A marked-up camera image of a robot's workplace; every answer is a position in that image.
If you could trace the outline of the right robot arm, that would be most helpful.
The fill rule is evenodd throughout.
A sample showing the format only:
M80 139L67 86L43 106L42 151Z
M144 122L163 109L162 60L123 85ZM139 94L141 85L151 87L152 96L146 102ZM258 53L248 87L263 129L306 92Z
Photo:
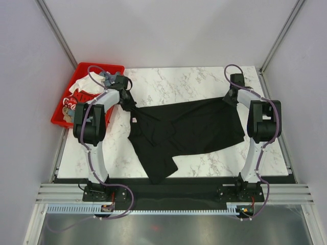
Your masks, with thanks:
M223 100L232 106L242 104L248 109L250 147L240 178L244 183L258 183L261 181L260 164L265 148L282 133L282 105L280 101L261 97L252 88L246 87L242 73L230 75L228 82L229 91Z

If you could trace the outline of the black t-shirt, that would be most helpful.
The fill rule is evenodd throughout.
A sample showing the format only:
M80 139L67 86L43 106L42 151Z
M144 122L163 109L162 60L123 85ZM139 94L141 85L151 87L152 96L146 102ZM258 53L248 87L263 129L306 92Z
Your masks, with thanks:
M130 111L128 139L153 184L178 170L173 157L223 150L244 137L237 109L221 97Z

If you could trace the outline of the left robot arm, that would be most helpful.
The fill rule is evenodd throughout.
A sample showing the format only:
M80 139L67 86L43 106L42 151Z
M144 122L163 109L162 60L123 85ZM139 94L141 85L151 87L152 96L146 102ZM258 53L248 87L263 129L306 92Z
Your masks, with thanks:
M101 94L86 103L78 103L75 108L73 135L85 148L88 180L98 184L94 194L101 201L108 200L112 195L102 147L107 129L106 113L114 105L120 105L124 111L135 108L136 102L130 92L132 86L130 78L118 75Z

